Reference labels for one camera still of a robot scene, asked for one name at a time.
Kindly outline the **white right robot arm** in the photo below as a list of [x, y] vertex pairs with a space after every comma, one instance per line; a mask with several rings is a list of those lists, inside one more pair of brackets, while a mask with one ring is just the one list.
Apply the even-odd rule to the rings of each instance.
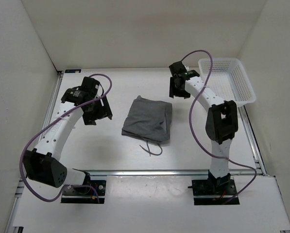
[[195, 70], [188, 71], [181, 61], [169, 66], [170, 90], [169, 96], [197, 98], [197, 101], [207, 112], [205, 131], [211, 140], [210, 179], [208, 190], [218, 194], [225, 188], [225, 182], [230, 179], [228, 166], [229, 151], [232, 139], [238, 131], [237, 105], [233, 100], [226, 101], [217, 96], [202, 81]]

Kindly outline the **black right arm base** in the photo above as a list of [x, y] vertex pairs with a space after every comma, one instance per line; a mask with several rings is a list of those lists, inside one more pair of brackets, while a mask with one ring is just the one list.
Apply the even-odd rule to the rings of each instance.
[[188, 186], [193, 192], [194, 205], [239, 205], [239, 198], [234, 180], [214, 188], [209, 180], [192, 180]]

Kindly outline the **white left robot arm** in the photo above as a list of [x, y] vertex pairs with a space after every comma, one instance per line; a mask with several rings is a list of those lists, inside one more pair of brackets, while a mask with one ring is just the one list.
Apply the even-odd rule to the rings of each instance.
[[100, 87], [101, 83], [90, 75], [83, 78], [80, 86], [65, 91], [58, 112], [42, 139], [32, 150], [24, 152], [22, 162], [30, 180], [56, 188], [72, 185], [80, 194], [90, 191], [88, 174], [67, 168], [60, 163], [60, 158], [78, 120], [82, 119], [85, 125], [96, 125], [97, 120], [112, 119], [107, 92], [99, 95]]

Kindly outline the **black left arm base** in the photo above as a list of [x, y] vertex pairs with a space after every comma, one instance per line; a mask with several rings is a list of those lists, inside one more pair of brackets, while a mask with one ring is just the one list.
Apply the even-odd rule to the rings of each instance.
[[65, 204], [104, 204], [106, 179], [86, 178], [85, 187], [67, 187], [61, 196]]

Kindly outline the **grey drawstring shorts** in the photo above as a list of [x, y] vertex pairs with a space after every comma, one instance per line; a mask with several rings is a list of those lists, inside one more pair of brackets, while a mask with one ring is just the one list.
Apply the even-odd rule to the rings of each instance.
[[129, 136], [146, 142], [143, 149], [150, 156], [163, 153], [153, 153], [149, 143], [159, 147], [171, 138], [172, 104], [161, 100], [149, 100], [137, 96], [133, 100], [127, 118], [121, 129], [123, 136]]

